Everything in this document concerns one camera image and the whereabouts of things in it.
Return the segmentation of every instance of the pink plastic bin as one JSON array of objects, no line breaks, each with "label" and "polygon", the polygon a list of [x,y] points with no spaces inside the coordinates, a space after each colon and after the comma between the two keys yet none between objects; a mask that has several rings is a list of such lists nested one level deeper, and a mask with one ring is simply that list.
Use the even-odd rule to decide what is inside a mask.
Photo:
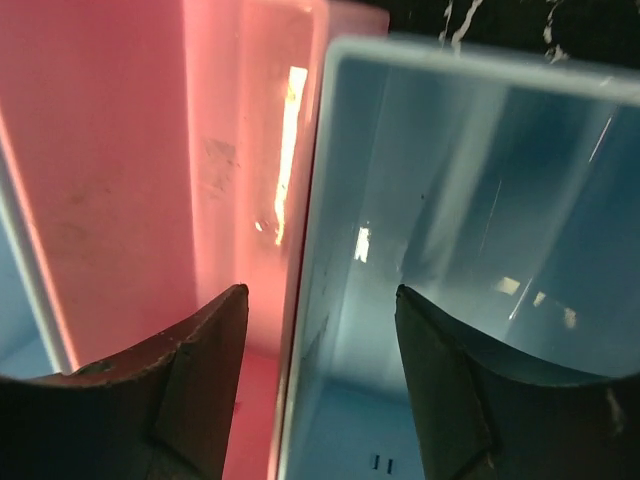
[{"label": "pink plastic bin", "polygon": [[1,140],[61,364],[142,341],[233,282],[251,290],[249,347],[280,351],[324,52],[387,25],[324,0],[0,4]]},{"label": "pink plastic bin", "polygon": [[[71,369],[232,281],[220,232],[233,214],[213,212],[217,234],[194,230],[191,184],[199,141],[235,142],[240,6],[0,3],[2,140]],[[203,249],[203,234],[218,243]]]}]

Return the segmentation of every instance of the black curved object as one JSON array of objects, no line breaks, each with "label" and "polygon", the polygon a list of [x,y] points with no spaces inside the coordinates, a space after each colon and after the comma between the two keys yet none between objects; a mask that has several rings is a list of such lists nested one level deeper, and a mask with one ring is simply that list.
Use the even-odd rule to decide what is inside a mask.
[{"label": "black curved object", "polygon": [[405,286],[396,329],[427,480],[640,478],[640,376],[529,356]]},{"label": "black curved object", "polygon": [[247,302],[233,286],[75,375],[0,378],[0,478],[222,478]]}]

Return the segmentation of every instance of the blue plastic surface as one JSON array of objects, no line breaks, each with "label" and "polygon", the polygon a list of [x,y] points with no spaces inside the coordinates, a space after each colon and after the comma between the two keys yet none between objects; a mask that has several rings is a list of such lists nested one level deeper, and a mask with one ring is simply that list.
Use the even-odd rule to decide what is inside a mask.
[{"label": "blue plastic surface", "polygon": [[[0,149],[0,375],[20,379],[49,375],[57,370],[47,354],[45,339],[41,336],[24,283],[25,279],[33,277],[34,272],[28,271],[33,268],[26,267],[27,261],[21,275],[11,248],[10,239],[13,239],[23,260],[32,253],[23,229]],[[38,306],[48,302],[35,289],[33,292],[34,297],[41,297],[34,298]]]},{"label": "blue plastic surface", "polygon": [[627,73],[409,40],[332,45],[284,463],[308,457],[326,382],[406,401],[403,283],[545,360],[640,370],[639,104]]}]

